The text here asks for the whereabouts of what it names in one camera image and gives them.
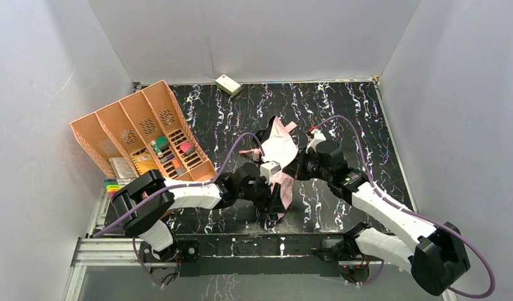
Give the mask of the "black and pink folding umbrella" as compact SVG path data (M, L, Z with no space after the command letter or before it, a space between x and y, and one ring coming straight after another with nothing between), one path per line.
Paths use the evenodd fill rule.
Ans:
M255 134L262 146L238 152L260 165L268 161L277 161L280 164L282 171L275 182L282 185L281 196L287 210L293 201L294 178L285 173L285 168L294 161L298 154L299 148L290 135L296 126L297 124L294 122L284 125L277 115L273 115L269 119L267 127ZM269 215L267 217L271 221L279 221L284 215L280 214L278 218L269 217Z

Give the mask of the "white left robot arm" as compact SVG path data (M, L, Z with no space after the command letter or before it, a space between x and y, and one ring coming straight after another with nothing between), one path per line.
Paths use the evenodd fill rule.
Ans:
M281 189L280 183L272 183L251 163L206 182L166 179L153 169L116 192L111 203L126 237L138 237L151 250L162 253L173 250L176 245L172 229L162 221L168 211L217 210L242 199L251 201L259 211L275 218L288 208L282 201Z

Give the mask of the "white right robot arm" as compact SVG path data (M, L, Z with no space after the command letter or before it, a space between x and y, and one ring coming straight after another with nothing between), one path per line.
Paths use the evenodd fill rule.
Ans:
M374 256L408 272L424 291L436 296L470 269L456 226L435 226L408 214L406 206L383 194L364 172L349 167L336 142L325 140L300 149L292 167L295 179L325 181L333 195L389 230L386 234L359 223L339 240L322 241L318 249L322 258Z

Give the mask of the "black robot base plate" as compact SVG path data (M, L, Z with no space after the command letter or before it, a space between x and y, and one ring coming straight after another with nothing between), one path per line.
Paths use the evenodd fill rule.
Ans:
M296 275L367 280L381 260L346 250L341 234L179 235L173 250L157 253L146 242L139 258L151 268L175 267L182 277Z

